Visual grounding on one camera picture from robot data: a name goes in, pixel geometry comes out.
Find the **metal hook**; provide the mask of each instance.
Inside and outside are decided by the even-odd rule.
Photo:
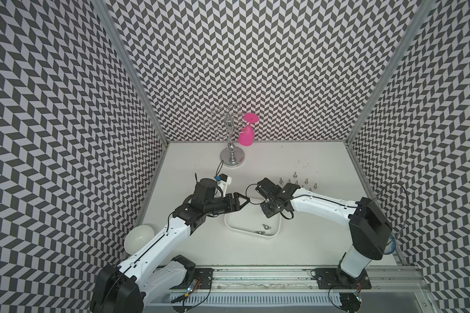
[[[209,125],[206,125],[205,127],[211,127],[212,125],[216,125],[217,123],[221,122],[222,120],[225,119],[226,116],[222,116],[219,120],[217,121],[213,121],[212,123],[210,123]]]
[[[250,124],[251,124],[251,123],[247,122],[247,126],[244,127],[244,128],[245,128],[245,131],[244,131],[244,132],[238,131],[238,133],[239,133],[239,134],[244,134],[244,133],[246,133],[246,132],[249,130],[249,125],[250,125]]]

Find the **chevron patterned wall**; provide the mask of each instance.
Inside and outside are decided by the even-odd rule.
[[[87,312],[161,153],[88,0],[0,1],[0,312]]]
[[[345,139],[420,0],[107,0],[169,140],[219,140],[234,106],[257,140]]]
[[[410,193],[403,257],[442,311],[470,312],[470,1],[437,1],[354,150],[375,191]],[[382,198],[399,230],[404,198]]]

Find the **black cable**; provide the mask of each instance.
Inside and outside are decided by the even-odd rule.
[[[263,202],[260,202],[260,203],[252,203],[251,199],[249,197],[247,197],[247,190],[249,190],[249,187],[251,187],[252,185],[257,185],[257,184],[250,184],[250,185],[247,186],[247,188],[245,189],[245,197],[249,199],[250,204],[260,205],[260,204],[264,203],[266,200],[263,200]]]
[[[402,190],[403,190],[404,193],[406,194],[406,218],[404,219],[404,222],[402,223],[401,229],[393,236],[393,239],[390,240],[390,242],[387,243],[386,245],[391,244],[391,243],[397,238],[397,236],[402,232],[402,230],[404,229],[405,224],[406,224],[407,221],[409,220],[409,194],[407,193],[406,188],[405,188],[400,182],[388,183],[386,186],[384,186],[384,187],[382,188],[382,190],[380,190],[380,191],[376,194],[376,197],[374,198],[374,200],[372,200],[372,201],[371,201],[370,203],[368,203],[367,205],[364,205],[364,206],[368,206],[369,204],[375,202],[376,199],[378,199],[378,197],[381,195],[381,193],[382,193],[383,191],[385,191],[385,190],[387,189],[387,187],[389,187],[389,186],[391,186],[391,185],[399,185],[400,188],[402,188]]]
[[[117,278],[117,280],[115,280],[115,282],[113,283],[113,285],[111,285],[110,289],[108,289],[108,292],[106,293],[106,297],[105,299],[103,300],[103,303],[101,304],[100,308],[103,309],[104,306],[105,306],[105,303],[106,303],[106,300],[108,299],[108,296],[110,295],[110,292],[111,290],[113,289],[113,287],[115,287],[115,285],[118,283],[118,281],[122,278],[122,276],[124,275],[124,273],[120,274],[120,276]]]
[[[288,200],[284,201],[284,203],[289,202],[289,201],[294,200],[294,199],[297,199],[297,198],[301,198],[301,197],[317,198],[317,199],[320,199],[320,200],[329,201],[329,202],[332,202],[332,203],[334,203],[334,204],[344,206],[343,204],[341,204],[341,203],[339,203],[339,202],[336,202],[336,201],[333,201],[333,200],[329,200],[329,199],[324,199],[324,198],[317,197],[317,196],[313,196],[313,195],[311,195],[311,194],[302,194],[302,195],[299,195],[299,196],[294,197],[294,198],[292,198],[292,199],[288,199]],[[344,206],[344,207],[348,207],[348,208],[351,208],[351,209],[357,208],[356,206]]]
[[[188,309],[188,310],[186,310],[185,312],[188,312],[189,310],[191,310],[191,309],[193,309],[193,308],[195,308],[195,307],[197,307],[197,306],[199,306],[199,305],[203,304],[203,303],[204,303],[204,301],[206,301],[206,300],[207,300],[207,298],[209,297],[209,295],[210,295],[210,292],[211,292],[212,290],[213,290],[213,281],[212,281],[212,280],[210,280],[210,289],[209,289],[209,293],[208,293],[208,294],[207,294],[207,296],[204,298],[204,300],[202,300],[202,301],[201,301],[200,303],[198,303],[198,304],[195,304],[194,306],[192,306],[191,308],[189,308],[189,309]]]
[[[222,168],[223,168],[223,160],[221,160],[221,162],[219,162],[218,168],[216,169],[216,175],[214,176],[214,178],[216,178],[219,175]]]
[[[282,217],[285,218],[285,219],[293,219],[293,218],[294,218],[294,213],[293,213],[293,211],[291,211],[291,218],[288,218],[287,216],[285,216],[285,215],[282,213],[282,211],[280,211],[279,213],[280,213],[280,215],[282,215]]]
[[[184,199],[183,201],[183,204],[186,204],[188,201],[190,201],[191,197],[193,197],[193,195],[189,195],[188,197],[186,197],[186,199]]]
[[[329,301],[331,301],[331,304],[332,304],[332,305],[334,305],[337,309],[343,311],[343,309],[341,309],[339,306],[335,305],[334,302],[332,302],[332,300],[331,300],[331,296],[330,296],[330,294],[331,294],[331,289],[334,288],[334,287],[343,287],[343,286],[341,286],[341,285],[332,285],[331,288],[329,288],[329,291],[327,291],[327,298],[329,299]]]
[[[170,221],[170,218],[171,218],[171,215],[173,214],[174,212],[171,212],[169,214],[169,217],[167,218],[167,230],[165,232],[169,232],[169,221]]]

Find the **chrome stand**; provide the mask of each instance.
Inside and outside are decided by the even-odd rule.
[[[221,119],[218,122],[220,121],[225,122],[226,135],[220,136],[220,137],[221,139],[227,138],[227,146],[221,151],[221,154],[219,155],[219,157],[221,158],[221,160],[223,160],[224,166],[237,167],[244,162],[245,153],[242,150],[242,148],[235,146],[232,140],[233,131],[234,131],[234,119],[233,119],[232,111],[230,109],[226,109],[225,116],[221,117]]]

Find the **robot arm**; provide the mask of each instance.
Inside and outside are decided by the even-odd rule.
[[[312,213],[348,227],[352,246],[344,254],[336,270],[340,285],[354,285],[364,277],[371,260],[381,260],[392,227],[379,207],[368,198],[344,201],[322,196],[286,184],[283,188],[265,178],[257,183],[256,191],[265,198],[260,204],[270,218],[283,210]]]
[[[164,226],[138,252],[119,266],[105,266],[96,278],[90,310],[94,313],[141,312],[145,305],[174,286],[188,286],[194,279],[195,264],[179,255],[157,270],[163,260],[205,222],[241,210],[249,199],[235,192],[227,194],[231,178],[221,174],[216,182],[201,179],[195,192],[178,206]]]

